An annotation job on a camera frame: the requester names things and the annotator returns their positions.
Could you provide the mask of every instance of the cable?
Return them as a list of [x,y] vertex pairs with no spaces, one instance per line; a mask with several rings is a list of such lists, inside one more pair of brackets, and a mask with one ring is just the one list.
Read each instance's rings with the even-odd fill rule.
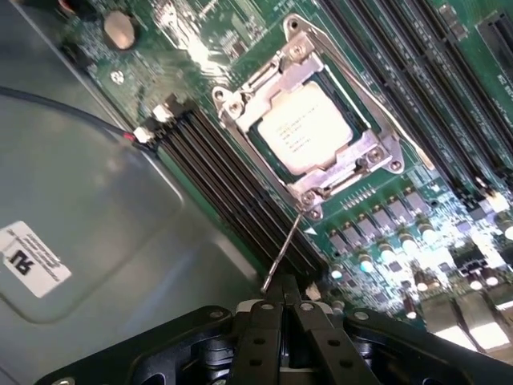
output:
[[105,120],[100,119],[97,116],[90,114],[89,112],[85,112],[79,110],[78,108],[69,106],[67,104],[58,102],[56,100],[45,98],[44,96],[32,94],[30,92],[15,90],[8,87],[0,86],[0,95],[5,96],[12,99],[22,100],[28,103],[38,104],[40,106],[52,108],[58,112],[62,112],[69,116],[73,116],[74,118],[80,119],[87,124],[90,124],[95,128],[102,128],[108,132],[111,132],[115,135],[122,136],[125,139],[130,141],[135,141],[135,137],[130,132],[124,131],[122,128],[116,127],[113,124],[106,122]]

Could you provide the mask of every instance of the black ram slot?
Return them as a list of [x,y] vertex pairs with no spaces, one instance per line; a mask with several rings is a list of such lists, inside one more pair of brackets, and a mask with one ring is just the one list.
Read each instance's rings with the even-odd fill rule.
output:
[[[233,196],[226,193],[226,186],[220,187],[215,178],[205,176],[211,175],[212,170],[205,170],[203,164],[198,163],[191,156],[189,147],[184,146],[181,140],[172,138],[171,144],[165,144],[164,150],[166,153],[179,165],[180,169],[192,180],[195,186],[200,190],[208,202],[219,210],[220,217],[225,221],[230,229],[244,241],[244,243],[251,250],[259,250],[259,259],[267,257],[268,261],[261,262],[264,265],[272,263],[273,252],[276,252],[277,246],[269,244],[267,235],[260,229],[255,229],[254,225],[249,226],[248,220],[237,212],[237,207],[234,207],[230,201]],[[285,259],[284,267],[291,270],[299,270],[290,260]]]
[[[471,70],[462,53],[456,47],[457,39],[453,36],[449,27],[446,26],[441,16],[436,12],[427,0],[404,0],[430,33],[435,46],[441,44],[445,49],[440,50],[442,57],[450,64],[450,70],[458,81],[465,86],[466,94],[472,103],[477,107],[479,114],[484,118],[484,123],[493,130],[501,144],[513,154],[513,132],[507,124],[499,109],[485,92],[483,86]],[[513,187],[513,172],[504,168],[503,178],[507,185]]]
[[222,183],[222,186],[216,187],[218,191],[219,189],[230,191],[229,196],[235,200],[233,203],[238,210],[235,215],[239,217],[248,216],[249,220],[255,223],[255,226],[259,227],[260,231],[265,234],[265,238],[273,243],[275,255],[277,255],[281,247],[281,240],[286,238],[287,233],[281,230],[281,225],[277,224],[275,218],[265,216],[265,208],[263,207],[265,200],[255,199],[252,196],[253,191],[246,185],[246,180],[242,180],[235,172],[232,172],[232,165],[224,157],[210,156],[210,154],[216,152],[210,140],[202,140],[202,137],[193,128],[183,130],[181,133],[186,143],[198,144],[198,147],[194,148],[198,164],[202,164],[204,168],[207,168],[205,165],[210,166],[205,172],[213,176],[213,180],[218,184]]
[[442,138],[445,142],[444,144],[450,149],[450,153],[462,170],[465,171],[468,180],[471,180],[476,188],[480,188],[480,183],[476,180],[476,177],[480,180],[487,180],[487,178],[462,146],[458,137],[451,130],[450,125],[440,114],[440,111],[434,105],[420,82],[409,71],[408,63],[402,58],[394,42],[387,37],[381,24],[374,17],[373,12],[369,10],[365,2],[346,0],[346,3],[358,22],[365,27],[372,43],[379,50],[379,54],[384,58],[387,66],[393,70],[409,97],[414,101],[415,106],[423,111],[422,114],[429,121],[432,129],[436,131],[437,136]]
[[362,62],[378,90],[386,97],[388,103],[397,114],[399,123],[426,151],[426,154],[430,157],[434,166],[440,173],[440,176],[448,184],[450,189],[458,197],[461,197],[462,201],[464,201],[465,198],[463,196],[466,196],[467,193],[463,192],[463,183],[456,176],[457,173],[450,169],[449,162],[440,155],[443,148],[437,148],[434,146],[433,141],[425,133],[424,128],[418,124],[418,117],[412,112],[412,109],[404,96],[397,89],[391,79],[389,79],[388,74],[384,72],[376,64],[375,59],[370,56],[367,47],[354,32],[353,27],[348,23],[344,14],[337,5],[333,3],[332,0],[318,0],[318,2],[324,12],[326,12],[326,14],[331,18],[333,24],[344,36],[344,40],[351,48],[351,51],[354,52],[357,55],[358,60]]
[[[222,193],[223,190],[217,192],[212,186],[213,184],[204,183],[204,178],[198,173],[198,169],[194,166],[191,166],[189,161],[184,157],[183,150],[180,147],[171,146],[170,144],[162,143],[162,149],[166,152],[168,156],[170,156],[173,161],[180,167],[180,169],[187,175],[189,180],[198,188],[200,193],[207,199],[210,205],[220,208],[220,217],[228,223],[230,229],[238,236],[240,239],[244,239],[244,241],[248,244],[250,248],[255,249],[266,249],[267,245],[261,243],[261,241],[255,237],[253,233],[249,231],[246,227],[245,223],[239,219],[237,215],[231,210],[230,206],[226,203],[226,197]],[[269,252],[265,253],[265,255],[272,260],[273,257]]]
[[220,210],[221,213],[228,214],[226,217],[238,219],[247,217],[247,220],[242,222],[254,224],[251,228],[247,227],[247,225],[243,226],[243,228],[249,230],[249,234],[255,237],[257,243],[261,245],[261,248],[267,252],[269,259],[272,260],[272,254],[277,255],[280,245],[274,239],[275,237],[271,236],[265,227],[262,227],[261,218],[255,215],[255,213],[260,211],[258,204],[256,202],[244,202],[240,199],[240,195],[230,191],[232,187],[231,183],[226,182],[226,179],[218,173],[218,168],[210,166],[212,159],[205,159],[204,157],[199,158],[197,152],[194,151],[195,149],[189,146],[190,143],[194,142],[190,142],[181,136],[182,135],[172,134],[170,140],[177,145],[177,148],[180,148],[183,153],[184,162],[189,163],[190,167],[195,169],[197,175],[202,179],[200,185],[206,183],[206,188],[212,186],[212,191],[219,194],[220,202],[217,202],[217,204],[221,203],[221,207],[224,206],[228,209],[227,213]]
[[[290,222],[290,219],[287,218],[287,216],[283,213],[283,211],[278,207],[276,202],[271,198],[269,193],[264,190],[260,182],[252,176],[251,172],[247,168],[247,166],[238,158],[237,154],[231,149],[231,147],[226,143],[226,140],[220,135],[220,133],[214,128],[210,122],[208,122],[208,119],[205,115],[194,115],[190,118],[192,120],[192,126],[193,127],[202,127],[205,128],[205,131],[203,132],[203,137],[200,136],[198,133],[196,133],[196,130],[192,130],[196,134],[197,141],[204,141],[206,144],[211,146],[211,149],[218,153],[216,150],[216,146],[221,149],[223,156],[221,157],[223,160],[229,160],[229,162],[226,162],[222,169],[225,170],[232,170],[233,175],[239,176],[239,180],[234,181],[234,183],[242,183],[249,186],[248,192],[251,193],[255,198],[256,201],[260,202],[261,208],[259,210],[262,210],[264,213],[271,212],[274,215],[264,220],[264,223],[266,225],[269,225],[269,221],[273,221],[273,225],[275,225],[279,229],[284,229],[285,231],[281,232],[280,235],[280,246],[283,243],[282,241],[285,239],[287,232],[290,230],[290,225],[292,224]],[[302,244],[302,247],[311,247],[309,243],[305,240],[303,236],[299,237],[298,244]],[[296,243],[292,243],[292,248],[296,248]],[[308,258],[305,259],[305,262],[307,262],[311,268],[315,269],[316,267],[314,265],[310,264],[310,260]]]
[[403,41],[410,55],[413,56],[420,67],[423,67],[430,85],[437,91],[443,103],[458,121],[459,127],[468,131],[469,135],[467,138],[471,141],[474,148],[479,149],[479,155],[484,158],[482,162],[487,164],[492,172],[497,172],[498,177],[501,177],[505,167],[502,159],[495,153],[481,127],[463,105],[458,94],[447,81],[439,66],[430,60],[427,54],[429,49],[425,47],[418,33],[411,26],[402,8],[395,2],[388,2],[386,0],[375,1],[380,12],[385,16],[394,33]]
[[[163,150],[261,263],[270,266],[291,220],[201,112],[186,113],[169,132]],[[284,262],[283,269],[298,275],[303,284],[327,270],[301,232],[295,233]]]

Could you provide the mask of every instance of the surface mount component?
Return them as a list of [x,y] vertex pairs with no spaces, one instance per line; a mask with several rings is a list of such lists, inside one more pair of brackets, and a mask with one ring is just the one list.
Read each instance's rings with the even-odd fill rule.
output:
[[[241,88],[214,87],[222,124],[279,193],[305,210],[378,169],[402,173],[392,116],[328,35],[296,14],[283,25],[287,43]],[[349,87],[330,70],[326,56]],[[362,103],[372,120],[357,106]]]
[[453,6],[450,6],[448,4],[444,4],[440,7],[438,10],[440,15],[442,16],[443,20],[447,23],[450,30],[456,36],[458,40],[463,40],[468,36],[468,30],[467,28],[462,25],[462,23],[459,21],[458,15],[456,14],[456,10]]
[[330,235],[329,241],[339,253],[344,253],[347,250],[347,243],[344,242],[344,240],[340,235],[338,235],[337,232],[333,232]]
[[344,234],[345,239],[349,242],[351,246],[358,247],[363,244],[363,238],[360,233],[351,225],[347,225],[345,229],[342,230],[342,234]]
[[418,192],[413,191],[405,196],[406,201],[415,213],[428,213],[430,208]]

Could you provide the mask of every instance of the white label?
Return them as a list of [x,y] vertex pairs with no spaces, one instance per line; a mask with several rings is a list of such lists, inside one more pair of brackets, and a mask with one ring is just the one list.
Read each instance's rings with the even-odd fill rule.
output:
[[7,269],[37,298],[47,295],[71,276],[71,271],[25,222],[0,229],[0,254]]

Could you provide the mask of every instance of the green circuit board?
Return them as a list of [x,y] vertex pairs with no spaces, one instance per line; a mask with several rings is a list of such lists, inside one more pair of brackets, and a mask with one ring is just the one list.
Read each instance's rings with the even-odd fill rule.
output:
[[[90,3],[99,14],[107,14],[112,10],[130,12],[139,25],[137,41],[129,51],[116,51],[105,43],[101,18],[84,21],[71,15],[62,33],[64,42],[77,44],[91,60],[91,64],[85,69],[88,76],[133,127],[137,127],[150,116],[152,109],[162,103],[170,93],[181,99],[194,99],[211,121],[217,124],[212,89],[221,85],[234,90],[246,82],[285,44],[282,22],[292,13],[299,14],[322,29],[336,42],[340,51],[345,53],[361,78],[369,79],[365,65],[352,51],[330,16],[313,0],[90,0]],[[348,19],[357,35],[368,43],[372,51],[373,43],[367,32],[357,18],[351,16],[353,8],[350,3],[340,0],[337,5],[349,15]],[[423,27],[415,23],[415,15],[410,12],[407,2],[396,3],[405,10],[404,15],[422,36]],[[497,12],[505,12],[513,17],[513,3],[508,0],[434,0],[431,5],[438,11],[443,6],[454,7],[457,24],[463,28],[463,32],[460,31],[461,39],[455,44],[464,54],[465,60],[509,128],[512,128],[513,85],[483,41],[477,25]],[[379,21],[383,23],[391,39],[398,40],[394,29],[387,26],[388,22],[382,15],[379,4],[368,2],[368,7],[375,14],[381,15]],[[417,64],[411,59],[410,65],[414,68]],[[344,81],[340,74],[336,75],[341,82]],[[491,146],[498,149],[503,163],[511,167],[512,154],[496,133],[483,124],[482,116],[472,99],[467,97],[465,88],[460,87],[457,78],[449,77],[449,81],[453,83],[456,95],[463,105],[475,117],[477,125],[485,132]],[[369,85],[375,95],[380,96],[372,81],[369,81]],[[496,183],[498,191],[506,201],[511,201],[507,188],[499,182],[497,175],[480,157],[479,150],[458,126],[458,117],[451,114],[442,99],[435,98],[434,105],[443,119],[450,122],[463,151],[476,159],[475,163],[483,170],[483,175]],[[427,118],[419,119],[419,122],[430,135],[437,135],[436,127]],[[224,135],[234,150],[244,157],[244,151],[236,141],[227,132]],[[439,140],[437,145],[442,148],[444,143]],[[405,140],[402,140],[402,150],[405,171],[401,175],[378,170],[324,203],[322,220],[304,219],[301,222],[301,231],[314,245],[319,257],[331,265],[343,265],[347,270],[347,276],[342,280],[331,281],[332,289],[326,294],[326,299],[342,300],[348,307],[370,307],[403,318],[402,301],[405,293],[410,293],[415,301],[419,296],[424,298],[447,291],[454,296],[463,295],[471,289],[467,280],[451,262],[448,248],[462,246],[471,237],[475,238],[479,248],[486,254],[488,265],[499,268],[499,281],[513,282],[513,274],[505,267],[506,264],[498,253],[507,249],[509,243],[495,223],[489,217],[473,221],[446,180],[436,170],[428,168]],[[461,172],[463,185],[471,184],[465,170],[457,164],[450,152],[444,152],[443,159],[448,164],[453,164],[457,174]],[[170,159],[168,166],[208,210],[212,219],[218,221],[215,210],[208,207],[204,198]],[[259,174],[262,184],[272,190],[257,168],[254,171]],[[412,193],[421,197],[423,203],[420,207],[408,206],[407,197]],[[293,209],[274,191],[272,194],[292,218]],[[358,223],[366,218],[373,221],[373,215],[377,211],[390,210],[388,208],[394,202],[401,202],[409,212],[403,223],[392,221],[394,224],[391,228],[380,229],[381,235],[378,237],[359,228],[357,232],[360,244],[354,247],[341,249],[333,243],[333,235],[337,233],[345,237],[345,243],[349,244],[345,230],[357,228]],[[418,230],[419,212],[415,212],[415,209],[420,210],[422,218],[429,220],[436,230],[438,239],[435,242],[427,244],[422,239]],[[458,229],[461,224],[468,224],[465,231],[461,227]],[[399,232],[408,232],[413,236],[418,244],[418,252],[408,255],[403,252],[398,238]],[[378,240],[386,240],[393,247],[395,256],[392,259],[387,260],[381,256]],[[360,269],[358,255],[362,251],[373,259],[374,272],[368,273]],[[432,272],[442,283],[440,287],[427,293],[416,293],[412,286],[412,277],[414,269],[418,267]]]

